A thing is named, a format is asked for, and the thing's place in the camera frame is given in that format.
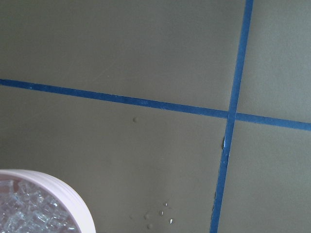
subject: blue line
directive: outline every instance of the blue line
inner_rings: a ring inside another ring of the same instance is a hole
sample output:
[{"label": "blue line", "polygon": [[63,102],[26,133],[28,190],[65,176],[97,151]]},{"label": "blue line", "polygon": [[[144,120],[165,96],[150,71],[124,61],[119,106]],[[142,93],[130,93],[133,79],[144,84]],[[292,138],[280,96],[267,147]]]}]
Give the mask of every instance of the blue line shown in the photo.
[{"label": "blue line", "polygon": [[250,115],[250,114],[245,114],[245,113],[237,113],[236,120],[247,121],[247,122],[258,123],[258,124],[265,124],[265,125],[280,126],[280,127],[285,127],[285,128],[291,128],[291,129],[311,131],[311,123],[271,118],[271,117],[266,117],[266,116],[256,116],[256,115]]},{"label": "blue line", "polygon": [[243,72],[243,66],[244,66],[244,60],[245,60],[245,53],[246,53],[246,46],[247,46],[247,39],[248,39],[252,9],[253,9],[253,0],[246,0],[242,29],[241,29],[241,36],[240,36],[240,43],[239,43],[239,50],[238,50],[238,55],[237,55],[237,62],[236,62],[232,91],[231,91],[231,99],[230,99],[230,105],[229,105],[227,125],[225,129],[224,149],[223,149],[223,153],[222,153],[222,157],[220,161],[219,174],[218,174],[217,187],[216,187],[216,196],[215,196],[215,201],[214,201],[212,219],[210,223],[210,233],[217,233],[218,231],[220,211],[222,207],[224,190],[225,190],[225,179],[226,179],[226,174],[227,174],[231,141],[232,141],[232,135],[233,135],[233,129],[234,129],[234,122],[235,122],[235,117],[237,113],[238,101],[239,101],[239,93],[240,93],[240,86],[241,86],[241,80],[242,80],[242,72]]},{"label": "blue line", "polygon": [[110,102],[117,102],[117,103],[125,103],[125,104],[132,104],[150,108],[158,108],[163,110],[170,110],[170,111],[177,111],[183,113],[191,113],[197,115],[204,115],[210,117],[219,117],[219,118],[227,118],[228,112],[210,108],[202,108],[202,107],[195,107],[195,106],[188,106],[176,103],[167,103],[167,102],[160,102],[155,100],[145,100],[133,97],[126,97],[126,96],[118,96],[118,95],[111,95],[99,92],[92,92],[92,91],[84,91],[84,90],[77,90],[59,86],[50,86],[50,85],[43,85],[37,83],[27,83],[15,80],[4,80],[0,79],[0,84],[4,86],[11,86],[11,87],[18,87],[36,91],[44,91],[44,92],[51,92],[57,93],[62,95],[69,95],[69,96],[77,96],[83,97],[88,99],[95,99],[95,100],[105,100]]}]

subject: plastic container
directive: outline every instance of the plastic container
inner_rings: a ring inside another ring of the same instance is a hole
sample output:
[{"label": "plastic container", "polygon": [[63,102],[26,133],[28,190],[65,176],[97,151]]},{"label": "plastic container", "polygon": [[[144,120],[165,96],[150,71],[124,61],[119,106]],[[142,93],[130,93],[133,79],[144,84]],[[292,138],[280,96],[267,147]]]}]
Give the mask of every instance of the plastic container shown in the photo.
[{"label": "plastic container", "polygon": [[65,182],[38,171],[0,170],[0,180],[7,179],[27,180],[43,188],[63,204],[81,233],[96,233],[92,215],[86,204],[79,194]]}]

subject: gray surface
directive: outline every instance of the gray surface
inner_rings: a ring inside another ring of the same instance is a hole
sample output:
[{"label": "gray surface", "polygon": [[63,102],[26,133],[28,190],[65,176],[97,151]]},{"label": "gray surface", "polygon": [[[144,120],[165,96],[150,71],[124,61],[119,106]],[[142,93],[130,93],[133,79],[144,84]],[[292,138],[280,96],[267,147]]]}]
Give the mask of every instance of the gray surface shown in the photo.
[{"label": "gray surface", "polygon": [[1,78],[227,110],[243,7],[2,1]]},{"label": "gray surface", "polygon": [[220,233],[311,229],[311,132],[236,122]]},{"label": "gray surface", "polygon": [[311,122],[311,3],[256,0],[238,111]]},{"label": "gray surface", "polygon": [[0,169],[64,180],[98,232],[209,228],[224,119],[4,86],[0,100]]}]

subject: water spot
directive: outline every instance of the water spot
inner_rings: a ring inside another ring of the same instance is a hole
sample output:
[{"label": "water spot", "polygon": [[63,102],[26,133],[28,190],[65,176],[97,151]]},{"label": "water spot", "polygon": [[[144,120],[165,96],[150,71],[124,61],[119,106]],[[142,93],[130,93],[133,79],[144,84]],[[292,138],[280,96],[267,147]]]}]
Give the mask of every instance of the water spot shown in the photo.
[{"label": "water spot", "polygon": [[147,225],[147,228],[148,229],[152,229],[152,227],[154,227],[151,223],[149,223],[148,225]]},{"label": "water spot", "polygon": [[144,215],[144,219],[150,219],[150,214],[149,213],[146,213],[145,215]]}]

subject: vertical blue line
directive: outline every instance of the vertical blue line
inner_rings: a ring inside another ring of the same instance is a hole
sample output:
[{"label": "vertical blue line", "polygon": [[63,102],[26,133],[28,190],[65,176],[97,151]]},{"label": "vertical blue line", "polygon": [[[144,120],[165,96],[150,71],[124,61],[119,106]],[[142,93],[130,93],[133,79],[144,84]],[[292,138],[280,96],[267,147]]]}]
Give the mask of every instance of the vertical blue line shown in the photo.
[{"label": "vertical blue line", "polygon": [[253,0],[246,0],[244,16],[242,22],[239,50],[237,55],[237,62],[234,72],[233,85],[231,91],[231,99],[229,105],[229,112],[227,117],[227,124],[225,128],[225,141],[224,141],[224,149],[220,161],[219,174],[217,180],[216,187],[216,196],[214,201],[214,208],[212,213],[212,219],[210,223],[210,233],[217,233],[219,219],[220,219],[220,211],[223,202],[223,195],[225,189],[225,178],[227,174],[229,154],[231,149],[231,141],[233,135],[233,128],[235,123],[235,117],[237,113],[238,101],[239,101],[239,93],[240,86],[242,80],[242,72],[245,60],[248,32],[250,27],[251,15],[253,9]]}]

